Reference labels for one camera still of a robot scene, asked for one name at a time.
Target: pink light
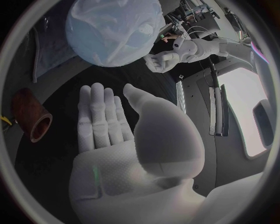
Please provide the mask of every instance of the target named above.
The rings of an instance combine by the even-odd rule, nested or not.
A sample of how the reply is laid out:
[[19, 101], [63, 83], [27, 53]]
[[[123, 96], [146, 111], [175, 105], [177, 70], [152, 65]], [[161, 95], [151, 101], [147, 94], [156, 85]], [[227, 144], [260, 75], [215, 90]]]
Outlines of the pink light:
[[258, 50], [258, 49], [256, 48], [256, 46], [253, 44], [253, 42], [251, 42], [251, 46], [252, 46], [252, 49], [253, 49], [262, 59], [264, 59], [264, 60], [269, 64], [269, 62], [268, 62], [268, 60], [266, 59], [266, 57], [260, 52], [260, 50]]

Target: brown cylinder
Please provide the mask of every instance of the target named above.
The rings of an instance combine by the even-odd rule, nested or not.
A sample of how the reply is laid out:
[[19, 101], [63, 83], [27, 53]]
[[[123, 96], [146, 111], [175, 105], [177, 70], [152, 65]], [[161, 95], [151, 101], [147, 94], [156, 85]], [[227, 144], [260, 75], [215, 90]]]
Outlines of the brown cylinder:
[[52, 115], [40, 104], [28, 88], [19, 90], [13, 97], [12, 113], [32, 142], [39, 141], [52, 122]]

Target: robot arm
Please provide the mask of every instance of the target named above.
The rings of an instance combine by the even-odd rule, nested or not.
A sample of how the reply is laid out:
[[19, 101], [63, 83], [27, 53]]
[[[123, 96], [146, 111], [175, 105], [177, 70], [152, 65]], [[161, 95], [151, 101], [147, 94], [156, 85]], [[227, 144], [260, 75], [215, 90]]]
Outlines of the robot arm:
[[210, 55], [232, 56], [255, 67], [251, 48], [238, 43], [227, 42], [224, 39], [206, 41], [203, 39], [184, 40], [178, 37], [173, 43], [172, 51], [164, 51], [157, 55], [146, 55], [147, 67], [152, 72], [164, 73], [174, 68], [178, 63], [191, 63], [203, 60]]

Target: window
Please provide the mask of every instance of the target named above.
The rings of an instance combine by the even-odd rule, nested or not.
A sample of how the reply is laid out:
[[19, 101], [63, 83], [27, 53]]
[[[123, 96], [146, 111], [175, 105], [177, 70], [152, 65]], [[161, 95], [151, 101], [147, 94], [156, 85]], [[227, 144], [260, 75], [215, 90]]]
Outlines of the window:
[[267, 99], [259, 76], [238, 68], [219, 76], [218, 80], [220, 85], [225, 85], [228, 102], [239, 122], [248, 156], [265, 151], [253, 116], [253, 108], [259, 101]]

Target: white plastic bag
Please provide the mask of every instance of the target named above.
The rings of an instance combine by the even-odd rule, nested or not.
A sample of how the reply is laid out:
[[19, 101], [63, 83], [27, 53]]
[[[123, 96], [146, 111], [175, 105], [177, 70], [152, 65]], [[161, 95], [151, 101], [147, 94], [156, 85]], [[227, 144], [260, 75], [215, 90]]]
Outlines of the white plastic bag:
[[164, 25], [158, 0], [77, 0], [66, 35], [84, 60], [116, 67], [148, 54]]

